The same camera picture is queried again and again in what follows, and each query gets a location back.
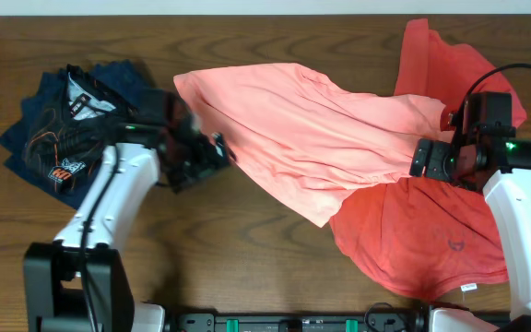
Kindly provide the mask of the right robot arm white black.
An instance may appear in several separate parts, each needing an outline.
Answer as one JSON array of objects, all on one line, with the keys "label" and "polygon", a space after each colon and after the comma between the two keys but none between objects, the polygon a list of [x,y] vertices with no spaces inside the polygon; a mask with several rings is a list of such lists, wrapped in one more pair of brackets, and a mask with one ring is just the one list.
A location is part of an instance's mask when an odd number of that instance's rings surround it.
[{"label": "right robot arm white black", "polygon": [[462,146],[421,139],[410,175],[445,182],[474,179],[495,219],[510,285],[506,331],[531,331],[531,142],[483,137]]}]

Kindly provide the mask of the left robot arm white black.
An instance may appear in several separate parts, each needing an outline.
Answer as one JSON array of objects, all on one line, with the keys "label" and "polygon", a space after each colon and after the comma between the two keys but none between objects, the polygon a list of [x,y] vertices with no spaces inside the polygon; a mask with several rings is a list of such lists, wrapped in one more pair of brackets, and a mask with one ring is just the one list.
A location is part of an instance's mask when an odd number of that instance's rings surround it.
[{"label": "left robot arm white black", "polygon": [[174,331],[159,304],[136,302],[121,252],[148,191],[165,173],[166,127],[121,123],[93,185],[50,243],[23,259],[31,331]]}]

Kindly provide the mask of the light coral pink shirt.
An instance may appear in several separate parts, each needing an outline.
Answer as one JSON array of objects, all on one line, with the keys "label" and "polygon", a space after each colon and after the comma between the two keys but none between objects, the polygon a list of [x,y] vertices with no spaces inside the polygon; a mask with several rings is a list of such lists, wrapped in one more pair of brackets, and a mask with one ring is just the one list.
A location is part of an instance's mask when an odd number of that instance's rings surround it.
[{"label": "light coral pink shirt", "polygon": [[421,138],[451,139],[443,104],[341,89],[292,63],[196,70],[173,79],[207,135],[280,203],[322,227],[354,191],[408,176]]}]

